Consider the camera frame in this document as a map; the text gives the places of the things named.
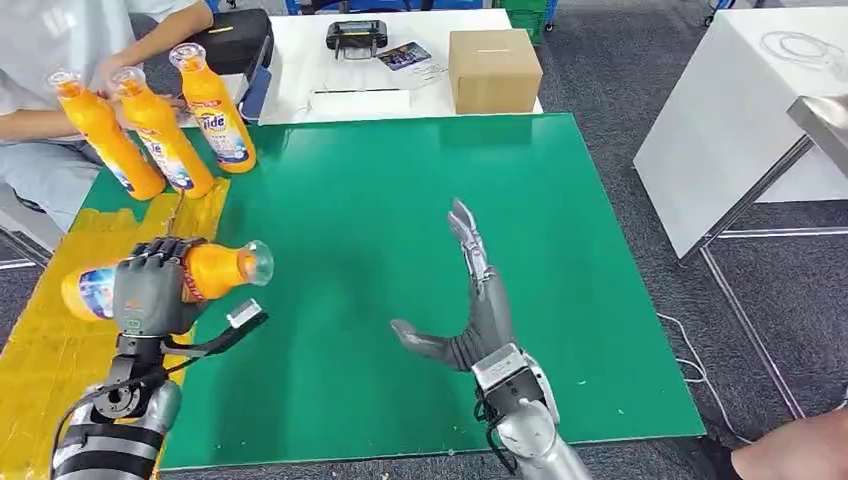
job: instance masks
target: green crate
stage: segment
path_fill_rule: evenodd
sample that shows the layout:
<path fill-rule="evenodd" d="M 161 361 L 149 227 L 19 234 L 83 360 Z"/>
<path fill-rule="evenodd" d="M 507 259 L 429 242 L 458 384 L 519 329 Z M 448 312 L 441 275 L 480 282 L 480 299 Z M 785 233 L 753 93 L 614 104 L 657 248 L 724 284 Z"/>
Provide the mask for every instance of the green crate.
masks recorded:
<path fill-rule="evenodd" d="M 506 12 L 512 28 L 523 28 L 527 30 L 533 45 L 539 45 L 542 41 L 542 32 L 545 29 L 545 12 L 531 12 L 527 10 L 513 10 Z"/>
<path fill-rule="evenodd" d="M 547 0 L 494 0 L 492 3 L 496 8 L 505 8 L 508 12 L 544 13 L 548 8 Z"/>

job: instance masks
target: cardboard box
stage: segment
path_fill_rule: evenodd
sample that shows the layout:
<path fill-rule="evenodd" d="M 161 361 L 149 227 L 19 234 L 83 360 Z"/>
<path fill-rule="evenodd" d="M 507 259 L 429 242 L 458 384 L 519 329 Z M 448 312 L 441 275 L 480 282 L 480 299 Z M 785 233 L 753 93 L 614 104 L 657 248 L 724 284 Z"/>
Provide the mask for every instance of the cardboard box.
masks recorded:
<path fill-rule="evenodd" d="M 532 112 L 542 67 L 524 29 L 451 32 L 456 113 Z"/>

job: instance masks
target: yellow tape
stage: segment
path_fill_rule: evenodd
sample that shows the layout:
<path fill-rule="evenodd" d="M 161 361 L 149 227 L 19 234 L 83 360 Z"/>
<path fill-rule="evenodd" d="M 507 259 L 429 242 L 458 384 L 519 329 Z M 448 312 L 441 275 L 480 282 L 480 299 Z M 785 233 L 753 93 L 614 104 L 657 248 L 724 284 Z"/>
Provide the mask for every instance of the yellow tape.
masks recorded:
<path fill-rule="evenodd" d="M 205 197 L 184 199 L 171 234 L 214 239 L 228 188 L 229 180 L 217 179 Z M 175 194 L 153 199 L 141 224 L 129 210 L 84 209 L 62 238 L 0 355 L 0 480 L 47 478 L 59 417 L 87 386 L 104 380 L 115 353 L 115 324 L 74 317 L 60 296 L 62 280 L 76 269 L 106 265 L 136 243 L 163 235 L 178 199 Z M 191 332 L 177 341 L 190 338 Z M 169 355 L 165 365 L 182 360 Z M 174 377 L 182 383 L 183 372 Z"/>

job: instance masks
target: person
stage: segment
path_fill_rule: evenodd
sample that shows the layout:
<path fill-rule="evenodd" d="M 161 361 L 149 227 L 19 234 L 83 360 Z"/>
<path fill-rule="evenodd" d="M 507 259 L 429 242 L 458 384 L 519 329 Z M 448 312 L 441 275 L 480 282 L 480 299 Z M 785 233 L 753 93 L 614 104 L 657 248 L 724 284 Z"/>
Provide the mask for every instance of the person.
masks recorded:
<path fill-rule="evenodd" d="M 845 480 L 848 410 L 787 423 L 731 454 L 742 480 Z"/>
<path fill-rule="evenodd" d="M 47 75 L 71 69 L 82 74 L 89 88 L 105 92 L 109 75 L 209 28 L 212 12 L 203 0 L 27 0 L 2 5 L 0 178 L 22 203 L 40 207 L 67 231 L 102 162 L 62 112 L 45 82 Z M 135 41 L 131 13 L 149 15 L 159 24 Z"/>

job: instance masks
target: detergent bottle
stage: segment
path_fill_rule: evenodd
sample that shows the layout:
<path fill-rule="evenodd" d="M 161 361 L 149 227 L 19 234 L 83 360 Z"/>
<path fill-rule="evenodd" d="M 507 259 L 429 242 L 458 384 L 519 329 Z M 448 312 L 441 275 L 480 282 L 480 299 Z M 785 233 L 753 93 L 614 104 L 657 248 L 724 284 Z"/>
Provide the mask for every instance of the detergent bottle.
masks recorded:
<path fill-rule="evenodd" d="M 68 120 L 94 147 L 106 167 L 136 200 L 150 200 L 165 180 L 121 129 L 105 100 L 86 89 L 77 72 L 58 70 L 47 77 Z"/>
<path fill-rule="evenodd" d="M 116 268 L 83 268 L 68 274 L 62 281 L 62 299 L 71 313 L 90 321 L 112 318 Z M 195 303 L 223 297 L 246 283 L 267 285 L 274 275 L 274 257 L 258 240 L 242 248 L 202 243 L 188 251 L 184 268 L 182 300 Z"/>
<path fill-rule="evenodd" d="M 144 72 L 123 67 L 110 79 L 110 89 L 121 99 L 124 115 L 159 165 L 174 190 L 188 198 L 200 198 L 212 189 L 214 180 L 177 124 L 171 106 L 145 83 Z"/>
<path fill-rule="evenodd" d="M 196 43 L 183 43 L 171 50 L 170 59 L 180 69 L 183 96 L 221 169 L 243 173 L 253 168 L 256 148 L 224 81 L 206 64 L 206 50 Z"/>

